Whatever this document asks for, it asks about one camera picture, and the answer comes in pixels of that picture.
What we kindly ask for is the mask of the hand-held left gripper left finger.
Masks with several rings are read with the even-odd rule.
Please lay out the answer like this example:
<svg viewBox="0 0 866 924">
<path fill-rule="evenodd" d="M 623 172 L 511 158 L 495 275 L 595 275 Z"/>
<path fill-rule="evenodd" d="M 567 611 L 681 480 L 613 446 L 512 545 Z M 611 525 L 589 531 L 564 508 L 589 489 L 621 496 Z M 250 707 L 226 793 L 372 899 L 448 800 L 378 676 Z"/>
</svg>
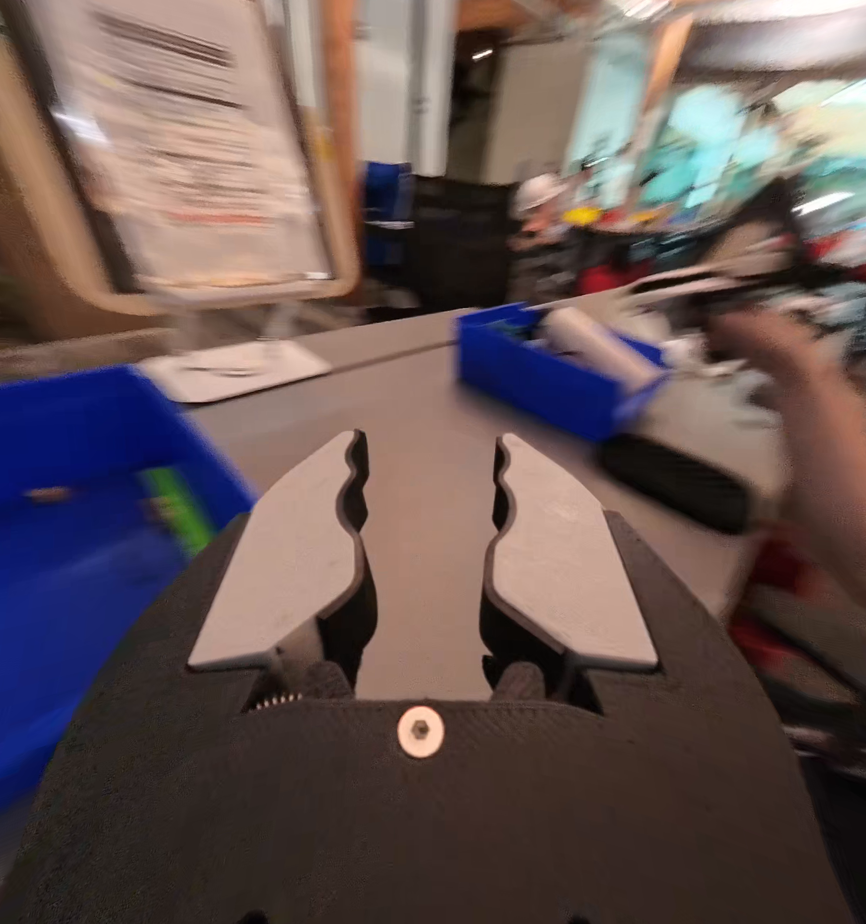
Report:
<svg viewBox="0 0 866 924">
<path fill-rule="evenodd" d="M 367 438 L 338 433 L 254 504 L 187 665 L 196 672 L 357 672 L 377 625 L 362 542 Z"/>
</svg>

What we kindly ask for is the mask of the person's right hand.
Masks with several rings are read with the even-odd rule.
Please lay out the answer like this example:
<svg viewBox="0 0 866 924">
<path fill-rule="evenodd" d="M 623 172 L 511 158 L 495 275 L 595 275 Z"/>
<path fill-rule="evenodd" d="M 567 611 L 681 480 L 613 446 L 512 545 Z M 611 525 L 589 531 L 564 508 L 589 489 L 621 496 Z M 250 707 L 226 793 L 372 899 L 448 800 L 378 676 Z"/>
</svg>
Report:
<svg viewBox="0 0 866 924">
<path fill-rule="evenodd" d="M 828 449 L 846 414 L 849 384 L 802 322 L 749 307 L 711 315 L 706 335 L 711 347 L 747 361 L 773 381 L 792 458 Z"/>
</svg>

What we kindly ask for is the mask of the white flat pad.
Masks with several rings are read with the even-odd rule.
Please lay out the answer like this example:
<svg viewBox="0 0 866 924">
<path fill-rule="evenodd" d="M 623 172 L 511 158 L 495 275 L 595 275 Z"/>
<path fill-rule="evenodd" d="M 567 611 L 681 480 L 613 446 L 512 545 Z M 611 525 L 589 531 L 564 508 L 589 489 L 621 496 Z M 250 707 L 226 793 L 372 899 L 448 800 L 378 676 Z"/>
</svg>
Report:
<svg viewBox="0 0 866 924">
<path fill-rule="evenodd" d="M 138 363 L 172 401 L 206 406 L 327 375 L 330 362 L 296 340 L 257 340 Z"/>
</svg>

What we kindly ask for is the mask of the blue fabric cover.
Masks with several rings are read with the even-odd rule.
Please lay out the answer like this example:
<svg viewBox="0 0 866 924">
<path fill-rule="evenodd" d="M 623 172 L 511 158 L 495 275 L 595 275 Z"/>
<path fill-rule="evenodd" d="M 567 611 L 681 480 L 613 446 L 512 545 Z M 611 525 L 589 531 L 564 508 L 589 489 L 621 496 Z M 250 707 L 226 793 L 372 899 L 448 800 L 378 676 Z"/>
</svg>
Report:
<svg viewBox="0 0 866 924">
<path fill-rule="evenodd" d="M 412 222 L 413 166 L 369 161 L 362 193 L 364 257 L 369 271 L 402 261 L 405 230 Z"/>
</svg>

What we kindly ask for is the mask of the white paper roll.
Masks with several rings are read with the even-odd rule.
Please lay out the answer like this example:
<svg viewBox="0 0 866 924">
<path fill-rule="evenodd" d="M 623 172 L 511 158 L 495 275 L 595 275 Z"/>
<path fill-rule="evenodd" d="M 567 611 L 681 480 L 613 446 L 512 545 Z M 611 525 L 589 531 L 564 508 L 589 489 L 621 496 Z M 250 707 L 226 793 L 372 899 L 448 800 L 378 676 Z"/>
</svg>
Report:
<svg viewBox="0 0 866 924">
<path fill-rule="evenodd" d="M 541 330 L 555 353 L 610 379 L 626 395 L 638 394 L 665 377 L 658 364 L 577 308 L 550 310 L 542 318 Z"/>
</svg>

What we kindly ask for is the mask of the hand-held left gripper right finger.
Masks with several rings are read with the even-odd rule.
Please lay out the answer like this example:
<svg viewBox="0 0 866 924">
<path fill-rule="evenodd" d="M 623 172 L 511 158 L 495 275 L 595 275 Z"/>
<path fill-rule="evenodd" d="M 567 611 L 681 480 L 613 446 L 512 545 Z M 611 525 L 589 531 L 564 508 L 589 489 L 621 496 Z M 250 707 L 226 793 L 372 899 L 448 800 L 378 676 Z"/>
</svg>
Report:
<svg viewBox="0 0 866 924">
<path fill-rule="evenodd" d="M 576 667 L 653 671 L 659 656 L 601 502 L 514 433 L 496 440 L 485 599 Z"/>
</svg>

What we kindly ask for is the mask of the blue plastic bin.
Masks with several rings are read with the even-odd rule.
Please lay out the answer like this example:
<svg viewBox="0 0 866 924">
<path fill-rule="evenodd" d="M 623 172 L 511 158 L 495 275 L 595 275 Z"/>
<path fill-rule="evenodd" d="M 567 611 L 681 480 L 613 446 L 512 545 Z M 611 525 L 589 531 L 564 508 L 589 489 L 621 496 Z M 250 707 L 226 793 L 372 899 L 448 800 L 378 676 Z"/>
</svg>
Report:
<svg viewBox="0 0 866 924">
<path fill-rule="evenodd" d="M 182 472 L 217 534 L 254 505 L 133 366 L 0 385 L 0 813 L 37 786 L 99 668 L 189 563 L 145 516 L 137 473 L 158 467 Z M 24 496 L 55 486 L 72 499 Z"/>
<path fill-rule="evenodd" d="M 459 379 L 591 443 L 625 432 L 670 377 L 663 352 L 616 334 L 625 346 L 648 360 L 657 374 L 644 389 L 629 394 L 618 380 L 548 344 L 544 321 L 549 313 L 548 306 L 520 302 L 459 317 L 455 323 Z"/>
</svg>

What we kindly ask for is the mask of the instruction sign on stand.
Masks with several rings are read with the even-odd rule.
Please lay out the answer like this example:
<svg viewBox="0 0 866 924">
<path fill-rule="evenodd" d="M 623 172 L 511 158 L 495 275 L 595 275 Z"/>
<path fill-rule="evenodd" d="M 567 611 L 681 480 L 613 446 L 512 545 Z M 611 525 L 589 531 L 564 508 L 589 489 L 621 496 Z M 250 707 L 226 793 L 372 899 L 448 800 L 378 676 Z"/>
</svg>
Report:
<svg viewBox="0 0 866 924">
<path fill-rule="evenodd" d="M 26 286 L 46 334 L 147 326 L 151 317 L 175 308 L 246 308 L 285 298 L 321 301 L 349 294 L 357 285 L 360 261 L 351 214 L 319 100 L 322 75 L 314 41 L 319 24 L 307 2 L 283 3 L 281 33 L 315 155 L 336 276 L 310 295 L 207 307 L 164 303 L 139 290 L 104 219 L 93 214 L 80 192 L 71 157 L 41 101 L 35 67 L 6 24 L 0 2 L 0 258 Z"/>
</svg>

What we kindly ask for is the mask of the green flat item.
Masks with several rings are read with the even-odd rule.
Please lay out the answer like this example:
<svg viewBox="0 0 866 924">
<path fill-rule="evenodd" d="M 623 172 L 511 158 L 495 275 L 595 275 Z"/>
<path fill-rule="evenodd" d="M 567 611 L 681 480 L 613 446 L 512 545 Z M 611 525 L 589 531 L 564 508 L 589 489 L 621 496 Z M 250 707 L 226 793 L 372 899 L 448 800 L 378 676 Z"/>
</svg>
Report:
<svg viewBox="0 0 866 924">
<path fill-rule="evenodd" d="M 147 519 L 173 538 L 186 561 L 193 560 L 217 534 L 213 520 L 176 467 L 138 471 Z"/>
</svg>

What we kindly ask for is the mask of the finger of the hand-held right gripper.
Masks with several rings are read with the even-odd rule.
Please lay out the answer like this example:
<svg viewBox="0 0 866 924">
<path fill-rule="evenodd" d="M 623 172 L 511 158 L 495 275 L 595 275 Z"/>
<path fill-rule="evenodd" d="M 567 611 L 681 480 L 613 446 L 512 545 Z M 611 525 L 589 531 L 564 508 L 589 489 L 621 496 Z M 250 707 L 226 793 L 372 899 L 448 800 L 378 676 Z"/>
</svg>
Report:
<svg viewBox="0 0 866 924">
<path fill-rule="evenodd" d="M 632 284 L 632 297 L 676 297 L 747 290 L 750 281 L 713 269 L 682 269 L 648 275 Z"/>
</svg>

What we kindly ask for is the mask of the person's right forearm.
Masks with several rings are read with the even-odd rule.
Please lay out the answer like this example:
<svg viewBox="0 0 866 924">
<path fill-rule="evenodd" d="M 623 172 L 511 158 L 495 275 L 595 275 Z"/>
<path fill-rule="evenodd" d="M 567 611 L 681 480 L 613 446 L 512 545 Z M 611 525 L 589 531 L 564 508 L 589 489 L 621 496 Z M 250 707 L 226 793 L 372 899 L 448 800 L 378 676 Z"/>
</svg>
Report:
<svg viewBox="0 0 866 924">
<path fill-rule="evenodd" d="M 866 411 L 808 393 L 776 403 L 790 498 L 815 557 L 866 607 Z"/>
</svg>

